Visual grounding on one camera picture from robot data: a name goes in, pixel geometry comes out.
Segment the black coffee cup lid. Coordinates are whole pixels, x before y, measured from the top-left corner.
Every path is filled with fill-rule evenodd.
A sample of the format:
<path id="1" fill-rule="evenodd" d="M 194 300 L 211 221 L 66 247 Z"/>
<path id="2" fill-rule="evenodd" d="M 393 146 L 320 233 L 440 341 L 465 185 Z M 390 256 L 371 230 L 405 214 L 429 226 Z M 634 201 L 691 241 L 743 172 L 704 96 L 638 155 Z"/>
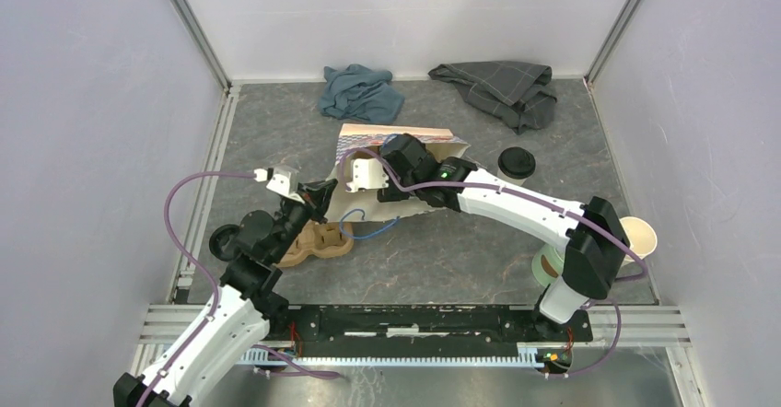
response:
<path id="1" fill-rule="evenodd" d="M 536 170 L 534 155 L 519 146 L 504 149 L 497 159 L 498 169 L 515 178 L 529 178 Z"/>

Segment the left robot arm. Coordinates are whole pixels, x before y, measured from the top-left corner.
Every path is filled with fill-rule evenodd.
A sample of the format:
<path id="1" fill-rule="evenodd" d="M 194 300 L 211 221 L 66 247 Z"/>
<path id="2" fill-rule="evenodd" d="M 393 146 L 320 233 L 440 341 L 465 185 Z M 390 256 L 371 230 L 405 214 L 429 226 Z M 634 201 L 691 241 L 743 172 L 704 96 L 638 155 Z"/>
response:
<path id="1" fill-rule="evenodd" d="M 215 254 L 228 266 L 219 279 L 209 280 L 211 301 L 141 375 L 125 373 L 115 382 L 115 405 L 194 406 L 253 345 L 287 333 L 288 302 L 273 290 L 282 273 L 276 265 L 309 221 L 324 222 L 338 181 L 295 185 L 281 174 L 281 169 L 235 173 L 237 179 L 274 187 L 279 210 L 254 211 L 239 225 L 217 230 Z"/>

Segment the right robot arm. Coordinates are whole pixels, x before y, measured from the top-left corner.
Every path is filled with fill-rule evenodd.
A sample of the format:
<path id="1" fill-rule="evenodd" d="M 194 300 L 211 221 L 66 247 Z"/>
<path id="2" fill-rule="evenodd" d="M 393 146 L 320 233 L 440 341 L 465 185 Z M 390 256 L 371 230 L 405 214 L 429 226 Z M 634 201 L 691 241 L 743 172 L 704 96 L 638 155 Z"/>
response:
<path id="1" fill-rule="evenodd" d="M 609 296 L 629 248 L 609 201 L 598 196 L 588 203 L 554 199 L 502 180 L 467 159 L 437 160 L 410 134 L 393 137 L 379 157 L 400 192 L 433 208 L 495 220 L 563 252 L 563 270 L 547 285 L 531 317 L 539 338 L 558 339 L 577 310 Z"/>

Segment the white paper coffee cup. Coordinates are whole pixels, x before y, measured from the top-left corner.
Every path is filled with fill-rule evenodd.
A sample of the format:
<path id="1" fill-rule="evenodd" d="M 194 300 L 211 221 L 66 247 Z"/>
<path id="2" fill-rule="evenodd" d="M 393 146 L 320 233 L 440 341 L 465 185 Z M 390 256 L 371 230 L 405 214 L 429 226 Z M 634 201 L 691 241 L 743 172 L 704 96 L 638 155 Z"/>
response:
<path id="1" fill-rule="evenodd" d="M 504 171 L 502 171 L 501 169 L 499 169 L 499 170 L 497 171 L 497 173 L 496 173 L 496 176 L 497 176 L 497 177 L 498 177 L 500 180 L 502 180 L 502 181 L 504 181 L 504 182 L 506 182 L 506 183 L 508 183 L 508 184 L 513 184 L 513 185 L 515 185 L 515 186 L 518 186 L 518 187 L 522 187 L 522 186 L 523 186 L 523 184 L 524 184 L 524 182 L 526 181 L 526 178 L 515 178 L 515 177 L 513 177 L 513 176 L 507 175 L 507 174 L 506 174 Z"/>

